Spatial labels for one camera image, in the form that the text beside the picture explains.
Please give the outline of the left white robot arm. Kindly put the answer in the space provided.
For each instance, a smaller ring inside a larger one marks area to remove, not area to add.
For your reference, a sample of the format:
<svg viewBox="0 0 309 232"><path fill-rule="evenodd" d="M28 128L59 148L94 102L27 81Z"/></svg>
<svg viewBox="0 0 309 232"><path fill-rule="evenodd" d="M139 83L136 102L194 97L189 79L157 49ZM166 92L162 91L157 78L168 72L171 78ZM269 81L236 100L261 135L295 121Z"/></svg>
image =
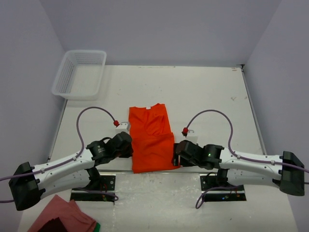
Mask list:
<svg viewBox="0 0 309 232"><path fill-rule="evenodd" d="M40 165L20 164L9 187L18 211L29 209L43 198L68 189L95 190L100 186L97 166L115 158L132 156L132 138L122 131L107 142L93 141L81 152Z"/></svg>

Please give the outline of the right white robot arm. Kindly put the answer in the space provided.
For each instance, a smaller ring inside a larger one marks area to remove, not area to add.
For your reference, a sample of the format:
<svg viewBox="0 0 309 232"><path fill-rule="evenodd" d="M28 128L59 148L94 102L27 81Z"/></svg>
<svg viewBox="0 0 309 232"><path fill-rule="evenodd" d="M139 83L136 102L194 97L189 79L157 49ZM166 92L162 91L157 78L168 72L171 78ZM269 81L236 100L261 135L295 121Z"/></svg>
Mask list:
<svg viewBox="0 0 309 232"><path fill-rule="evenodd" d="M238 185L264 185L288 195L305 195L305 166L292 152L271 156L242 152L234 155L220 145L200 147L183 140L174 144L173 155L172 163L182 167L217 169L215 184L221 190Z"/></svg>

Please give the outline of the orange t shirt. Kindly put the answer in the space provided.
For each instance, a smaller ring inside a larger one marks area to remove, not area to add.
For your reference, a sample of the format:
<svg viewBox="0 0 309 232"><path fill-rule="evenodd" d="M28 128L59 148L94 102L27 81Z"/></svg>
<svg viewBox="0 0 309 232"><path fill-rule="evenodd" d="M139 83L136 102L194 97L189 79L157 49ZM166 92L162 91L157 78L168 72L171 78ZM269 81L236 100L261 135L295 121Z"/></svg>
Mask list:
<svg viewBox="0 0 309 232"><path fill-rule="evenodd" d="M132 171L135 174L178 169L173 165L174 134L164 104L130 107Z"/></svg>

